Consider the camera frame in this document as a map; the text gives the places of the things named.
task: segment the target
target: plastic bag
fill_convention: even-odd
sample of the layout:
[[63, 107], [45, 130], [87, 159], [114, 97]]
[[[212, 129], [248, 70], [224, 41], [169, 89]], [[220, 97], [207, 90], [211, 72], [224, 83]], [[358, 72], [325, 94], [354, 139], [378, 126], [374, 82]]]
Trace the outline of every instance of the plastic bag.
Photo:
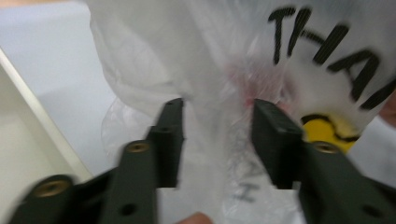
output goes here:
[[187, 141], [161, 219], [300, 223], [248, 141], [254, 98], [296, 121], [326, 115], [359, 134], [396, 86], [392, 1], [85, 0], [104, 73], [120, 98], [103, 125], [109, 157], [183, 97]]

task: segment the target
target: white container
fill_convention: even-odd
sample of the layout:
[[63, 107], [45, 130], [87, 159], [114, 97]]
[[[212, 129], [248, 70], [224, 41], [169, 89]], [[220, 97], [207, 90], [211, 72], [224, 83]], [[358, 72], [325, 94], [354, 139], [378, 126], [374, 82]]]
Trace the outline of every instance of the white container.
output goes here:
[[57, 174], [92, 176], [0, 49], [0, 223], [29, 187]]

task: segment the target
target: brass screw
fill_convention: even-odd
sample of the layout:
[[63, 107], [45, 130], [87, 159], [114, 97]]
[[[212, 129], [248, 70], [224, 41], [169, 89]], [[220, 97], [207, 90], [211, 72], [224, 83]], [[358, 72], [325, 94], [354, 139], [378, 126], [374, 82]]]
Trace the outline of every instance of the brass screw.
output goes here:
[[136, 143], [128, 147], [129, 152], [143, 152], [149, 149], [149, 144], [147, 143]]
[[340, 151], [340, 148], [337, 146], [328, 143], [328, 142], [322, 142], [322, 141], [317, 141], [312, 143], [317, 151], [323, 152], [323, 153], [338, 153]]
[[57, 195], [67, 188], [69, 188], [70, 183], [64, 180], [54, 180], [48, 183], [44, 183], [40, 185], [35, 191], [34, 195], [36, 197], [49, 197], [53, 195]]

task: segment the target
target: white plastic bag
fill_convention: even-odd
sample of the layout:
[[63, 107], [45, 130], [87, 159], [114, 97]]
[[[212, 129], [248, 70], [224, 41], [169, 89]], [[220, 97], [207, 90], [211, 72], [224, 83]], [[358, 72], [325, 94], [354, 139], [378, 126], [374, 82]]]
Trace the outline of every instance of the white plastic bag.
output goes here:
[[302, 222], [292, 192], [271, 186], [248, 141], [252, 99], [296, 121], [341, 118], [359, 133], [396, 86], [390, 0], [85, 2], [120, 98], [103, 125], [111, 159], [163, 102], [187, 101], [180, 185], [161, 191], [163, 223], [195, 211], [216, 223]]

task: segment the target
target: black mechanical part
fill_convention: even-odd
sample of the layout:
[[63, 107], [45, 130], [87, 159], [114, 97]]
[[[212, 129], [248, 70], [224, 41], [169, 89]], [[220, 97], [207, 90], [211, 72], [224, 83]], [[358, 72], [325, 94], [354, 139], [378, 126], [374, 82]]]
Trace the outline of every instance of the black mechanical part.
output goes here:
[[166, 103], [146, 140], [124, 147], [118, 167], [79, 185], [68, 175], [39, 182], [9, 223], [156, 224], [156, 188], [177, 186], [182, 109], [182, 99]]
[[302, 132], [275, 105], [255, 100], [252, 143], [274, 185], [291, 189], [293, 181], [301, 182], [299, 199], [308, 224], [396, 223], [383, 189], [362, 176], [336, 146], [306, 143]]

